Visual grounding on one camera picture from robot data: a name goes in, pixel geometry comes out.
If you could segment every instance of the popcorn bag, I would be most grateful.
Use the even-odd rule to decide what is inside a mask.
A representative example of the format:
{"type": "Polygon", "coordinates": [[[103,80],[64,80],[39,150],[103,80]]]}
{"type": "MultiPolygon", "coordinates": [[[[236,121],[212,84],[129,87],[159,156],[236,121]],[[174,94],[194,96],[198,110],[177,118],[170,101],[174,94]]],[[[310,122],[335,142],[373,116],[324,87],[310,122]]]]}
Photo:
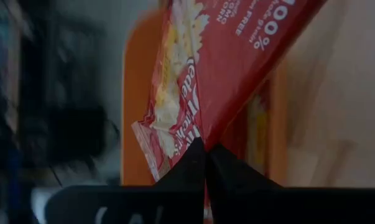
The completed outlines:
{"type": "Polygon", "coordinates": [[[132,128],[158,181],[194,138],[206,149],[264,82],[325,0],[174,0],[147,113],[132,128]]]}

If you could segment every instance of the red popcorn bag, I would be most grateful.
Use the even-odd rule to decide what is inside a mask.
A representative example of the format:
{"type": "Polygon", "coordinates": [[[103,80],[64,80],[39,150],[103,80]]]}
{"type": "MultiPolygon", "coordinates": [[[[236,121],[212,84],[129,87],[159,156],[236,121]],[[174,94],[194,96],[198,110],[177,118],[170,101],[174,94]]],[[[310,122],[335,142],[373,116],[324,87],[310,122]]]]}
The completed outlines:
{"type": "Polygon", "coordinates": [[[218,143],[326,0],[174,0],[147,113],[132,128],[154,179],[201,137],[218,143]]]}

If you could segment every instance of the red packaging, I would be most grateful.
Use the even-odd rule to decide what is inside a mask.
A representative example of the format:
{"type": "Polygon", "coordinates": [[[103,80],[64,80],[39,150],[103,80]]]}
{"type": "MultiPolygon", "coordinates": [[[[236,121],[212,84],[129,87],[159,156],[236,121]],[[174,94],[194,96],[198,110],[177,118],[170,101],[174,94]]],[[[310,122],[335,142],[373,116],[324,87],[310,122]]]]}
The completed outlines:
{"type": "Polygon", "coordinates": [[[147,114],[132,128],[155,180],[194,138],[206,149],[326,0],[174,0],[147,114]]]}

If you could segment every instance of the plastic wrapper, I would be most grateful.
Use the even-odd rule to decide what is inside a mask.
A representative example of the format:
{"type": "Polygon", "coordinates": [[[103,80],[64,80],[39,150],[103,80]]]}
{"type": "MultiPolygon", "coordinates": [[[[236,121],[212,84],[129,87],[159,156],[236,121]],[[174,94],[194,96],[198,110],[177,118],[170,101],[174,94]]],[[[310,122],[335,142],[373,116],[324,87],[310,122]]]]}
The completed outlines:
{"type": "Polygon", "coordinates": [[[206,149],[221,140],[324,2],[170,4],[147,113],[132,125],[155,180],[178,162],[194,138],[201,137],[206,149]]]}

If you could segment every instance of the orange surface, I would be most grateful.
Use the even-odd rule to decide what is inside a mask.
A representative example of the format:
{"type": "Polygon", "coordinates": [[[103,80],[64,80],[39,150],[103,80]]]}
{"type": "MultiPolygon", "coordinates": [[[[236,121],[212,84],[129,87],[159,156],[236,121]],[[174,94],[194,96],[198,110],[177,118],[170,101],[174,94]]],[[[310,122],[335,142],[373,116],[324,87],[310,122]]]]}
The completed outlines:
{"type": "Polygon", "coordinates": [[[161,41],[163,13],[163,11],[152,12],[137,24],[124,53],[123,143],[121,149],[123,185],[151,185],[154,183],[131,124],[141,120],[146,112],[151,76],[161,41]]]}

